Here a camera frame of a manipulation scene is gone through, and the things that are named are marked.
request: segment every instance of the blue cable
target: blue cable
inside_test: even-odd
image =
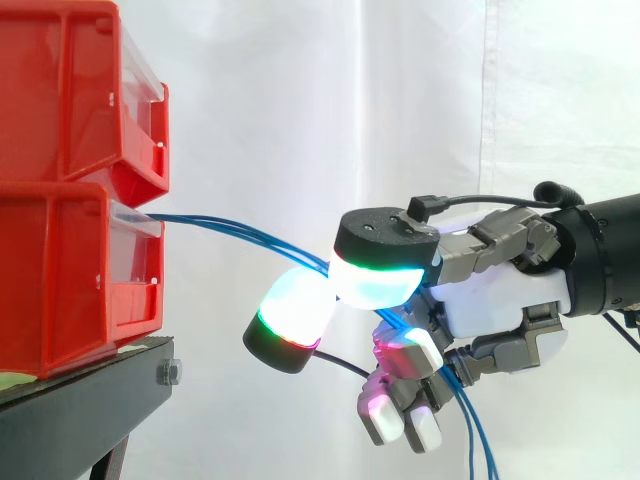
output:
[[[194,220],[194,219],[190,219],[188,217],[185,216],[181,216],[181,215],[159,215],[159,214],[152,214],[149,215],[149,217],[156,219],[156,220],[162,220],[165,222],[173,222],[173,223],[182,223],[182,224],[186,224],[186,225],[194,225],[197,227],[202,227],[202,228],[206,228],[208,230],[213,230],[215,232],[220,232],[220,233],[224,233],[226,235],[230,235],[232,237],[235,238],[239,238],[241,240],[245,240],[249,243],[253,243],[254,245],[258,245],[260,247],[264,247],[266,249],[269,249],[273,252],[279,253],[280,255],[293,260],[294,262],[302,265],[303,267],[307,267],[307,268],[311,268],[312,270],[316,270],[322,274],[325,274],[326,271],[326,266],[325,265],[312,265],[310,264],[308,261],[305,261],[304,259],[301,259],[299,257],[296,257],[294,255],[292,255],[291,253],[285,251],[283,248],[281,248],[279,245],[277,244],[273,244],[273,243],[269,243],[266,242],[264,239],[253,235],[249,230],[244,230],[238,227],[234,227],[234,226],[225,226],[222,224],[216,224],[213,222],[205,222],[205,221],[199,221],[199,220]],[[307,256],[303,250],[301,249],[296,249],[297,252],[301,255]]]
[[[292,245],[288,242],[285,242],[284,240],[281,240],[277,237],[274,237],[273,235],[269,235],[268,233],[263,232],[262,230],[258,230],[257,228],[254,228],[250,225],[246,225],[244,223],[240,223],[240,222],[236,222],[234,220],[227,220],[226,218],[220,218],[220,217],[210,217],[210,216],[206,216],[206,215],[181,215],[181,217],[183,218],[189,218],[192,220],[202,220],[202,221],[206,221],[206,222],[212,222],[212,223],[220,223],[220,224],[225,224],[225,225],[230,225],[230,226],[234,226],[234,227],[238,227],[244,230],[247,230],[249,232],[254,233],[255,235],[260,236],[261,238],[264,238],[267,242],[273,243],[275,245],[279,245],[283,248],[286,248],[288,250],[291,250],[293,252],[296,252],[298,254],[304,255],[305,257],[309,258],[310,260],[314,261],[315,263],[317,263],[318,265],[326,265],[326,262],[324,260],[322,260],[319,257],[316,257],[315,255],[306,252],[298,247],[296,247],[295,245]]]
[[[235,238],[239,238],[241,240],[245,240],[249,243],[253,243],[254,245],[258,245],[264,248],[267,248],[275,253],[278,253],[304,267],[315,270],[325,276],[328,275],[329,264],[315,255],[312,255],[305,250],[302,250],[284,240],[281,240],[277,237],[269,235],[261,230],[253,228],[244,223],[236,222],[233,220],[227,220],[225,218],[220,217],[209,217],[204,215],[164,215],[164,214],[151,214],[149,217],[155,220],[161,220],[165,222],[173,222],[173,223],[182,223],[187,225],[194,225],[202,228],[206,228],[208,230],[213,230],[219,233],[224,233],[226,235],[230,235]],[[298,256],[293,255],[292,253],[300,255],[304,258],[300,258]],[[376,310],[376,313],[389,325],[393,328],[400,329],[405,328],[408,324],[396,315],[393,311],[388,309]],[[489,469],[489,480],[495,478],[499,480],[498,471],[495,466],[495,462],[493,459],[493,454],[489,447],[489,442],[484,433],[484,429],[482,428],[482,424],[480,423],[480,419],[469,400],[469,397],[462,390],[462,386],[458,382],[457,378],[449,371],[447,367],[440,369],[440,374],[444,378],[445,382],[449,385],[449,388],[453,391],[458,404],[460,405],[460,409],[465,417],[465,421],[467,423],[467,429],[469,432],[469,472],[471,480],[474,479],[474,469],[473,469],[473,452],[474,452],[474,434],[473,434],[473,425],[469,418],[469,413],[473,418],[476,427],[478,428],[478,434],[480,435],[480,440],[482,441],[482,446],[485,451],[485,457],[487,460],[487,468]]]
[[[466,408],[463,408],[463,413],[467,410],[467,408],[469,409],[468,411],[471,414],[471,418],[473,418],[473,422],[475,423],[476,428],[478,429],[478,435],[480,436],[480,441],[482,442],[482,448],[484,449],[485,459],[487,462],[487,469],[489,473],[489,480],[492,480],[494,478],[496,480],[499,480],[500,477],[498,475],[498,468],[496,467],[495,460],[493,458],[493,453],[491,452],[491,448],[489,447],[489,440],[487,439],[487,436],[484,432],[484,428],[482,427],[480,418],[478,418],[478,415],[475,409],[473,408],[473,405],[471,404],[471,400],[469,400],[469,397],[467,396],[466,392],[462,389],[462,385],[460,385],[460,382],[458,382],[458,379],[449,370],[448,367],[441,368],[440,375],[442,375],[442,377],[447,382],[447,384],[449,385],[449,388],[451,388],[454,394],[459,395],[462,401],[464,402],[464,404],[461,405],[461,408],[466,407]]]
[[[445,369],[448,370],[447,367],[443,367],[442,369],[440,369],[440,372],[439,372],[440,376],[453,392],[453,395],[455,396],[456,401],[460,406],[460,410],[462,411],[462,415],[464,415],[464,421],[467,424],[467,434],[469,436],[469,478],[470,480],[473,480],[475,477],[474,462],[473,462],[475,434],[473,431],[473,424],[471,423],[471,418],[469,417],[469,411],[467,410],[467,407],[464,404],[462,397],[460,397],[460,393],[456,389],[455,384],[451,383],[451,379],[447,377],[447,375],[445,374]]]

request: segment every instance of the red plastic drawer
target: red plastic drawer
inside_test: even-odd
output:
[[[162,326],[163,225],[84,183],[0,183],[0,372],[45,378]]]
[[[168,90],[106,1],[0,0],[0,179],[169,189]]]

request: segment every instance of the white backdrop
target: white backdrop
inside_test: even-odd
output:
[[[171,90],[171,193],[145,211],[230,217],[328,255],[341,214],[356,206],[402,206],[411,195],[472,193],[480,184],[528,195],[547,177],[577,184],[590,198],[609,195],[592,177],[580,181],[579,156],[560,171],[557,162],[541,168],[537,156],[525,161],[498,148],[508,126],[523,123],[521,110],[500,110],[519,98],[498,88],[512,85],[507,74],[522,79],[518,69],[491,84],[495,101],[485,95],[485,114],[513,122],[496,122],[485,135],[480,175],[481,0],[118,3]],[[489,4],[490,79],[519,58],[507,47],[526,46],[535,30],[518,22],[544,24],[544,10],[522,17],[511,9],[505,46],[497,7],[508,10]],[[545,57],[533,47],[527,53]],[[611,173],[601,168],[598,177]],[[455,404],[439,414],[445,443],[437,453],[416,456],[403,442],[376,448],[355,413],[358,377],[315,360],[286,376],[245,351],[246,324],[289,266],[235,239],[168,226],[162,333],[175,335],[184,376],[132,435],[123,480],[468,478]],[[376,324],[343,309],[322,348],[373,368]],[[502,478],[636,478],[637,359],[595,318],[567,325],[571,340],[555,369],[496,375],[470,392]],[[481,461],[477,478],[486,478]]]

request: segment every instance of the bolt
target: bolt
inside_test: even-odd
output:
[[[182,362],[177,358],[165,360],[162,368],[164,385],[178,385],[182,379]]]

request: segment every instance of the green light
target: green light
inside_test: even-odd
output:
[[[322,274],[299,267],[282,275],[262,301],[258,315],[274,334],[312,347],[331,320],[336,295]]]
[[[424,269],[370,270],[352,265],[333,252],[329,280],[346,304],[366,310],[402,305],[420,286]]]

